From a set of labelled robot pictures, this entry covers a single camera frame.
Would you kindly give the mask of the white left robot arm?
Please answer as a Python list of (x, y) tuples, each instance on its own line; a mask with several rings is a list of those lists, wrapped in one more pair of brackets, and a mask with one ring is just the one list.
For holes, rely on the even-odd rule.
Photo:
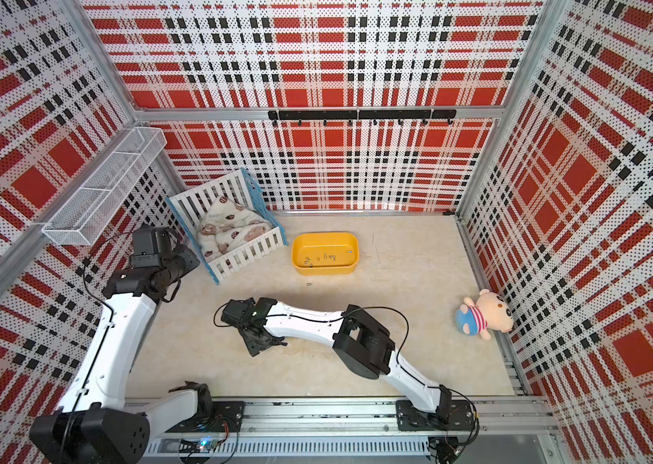
[(199, 260), (171, 228), (133, 232), (127, 268), (102, 291), (102, 317), (56, 410), (35, 419), (31, 442), (51, 463), (137, 463), (149, 443), (196, 415), (214, 415), (207, 385), (187, 382), (143, 410), (127, 408), (129, 375), (160, 303)]

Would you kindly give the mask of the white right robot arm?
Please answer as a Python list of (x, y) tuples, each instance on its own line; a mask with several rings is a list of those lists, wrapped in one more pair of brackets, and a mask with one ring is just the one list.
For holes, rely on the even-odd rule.
[(467, 396), (429, 379), (405, 360), (403, 343), (365, 307), (344, 311), (299, 309), (271, 298), (231, 300), (214, 314), (214, 324), (234, 328), (252, 357), (290, 338), (332, 348), (351, 373), (382, 380), (405, 398), (396, 402), (401, 431), (467, 432), (480, 427), (477, 409)]

